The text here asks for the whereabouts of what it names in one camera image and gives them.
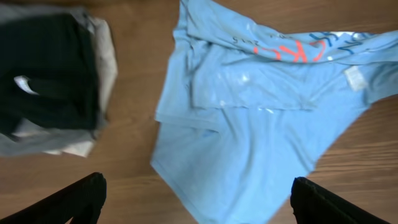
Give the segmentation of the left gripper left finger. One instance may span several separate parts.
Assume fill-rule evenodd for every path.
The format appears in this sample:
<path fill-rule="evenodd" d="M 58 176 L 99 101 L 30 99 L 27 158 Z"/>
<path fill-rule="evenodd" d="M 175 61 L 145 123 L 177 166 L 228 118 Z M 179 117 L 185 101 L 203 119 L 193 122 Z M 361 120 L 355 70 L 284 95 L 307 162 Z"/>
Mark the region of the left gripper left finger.
<path fill-rule="evenodd" d="M 97 224 L 107 183 L 94 172 L 41 201 L 1 219 L 1 224 Z"/>

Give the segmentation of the light blue printed t-shirt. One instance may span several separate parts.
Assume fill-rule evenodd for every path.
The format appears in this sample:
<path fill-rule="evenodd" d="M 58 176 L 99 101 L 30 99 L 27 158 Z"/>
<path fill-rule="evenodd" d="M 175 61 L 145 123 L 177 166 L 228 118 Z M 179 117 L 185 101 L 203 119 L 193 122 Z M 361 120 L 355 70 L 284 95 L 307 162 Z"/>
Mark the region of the light blue printed t-shirt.
<path fill-rule="evenodd" d="M 152 167 L 198 223 L 266 223 L 333 142 L 397 93 L 397 32 L 283 34 L 180 2 Z"/>

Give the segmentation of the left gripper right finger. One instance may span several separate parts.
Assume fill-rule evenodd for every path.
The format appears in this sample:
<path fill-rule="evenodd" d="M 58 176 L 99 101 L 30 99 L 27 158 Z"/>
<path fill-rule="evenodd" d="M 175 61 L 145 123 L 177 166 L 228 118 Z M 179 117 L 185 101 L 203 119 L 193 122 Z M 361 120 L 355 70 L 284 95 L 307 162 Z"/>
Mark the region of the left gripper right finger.
<path fill-rule="evenodd" d="M 290 205 L 297 224 L 389 224 L 305 177 L 294 179 Z"/>

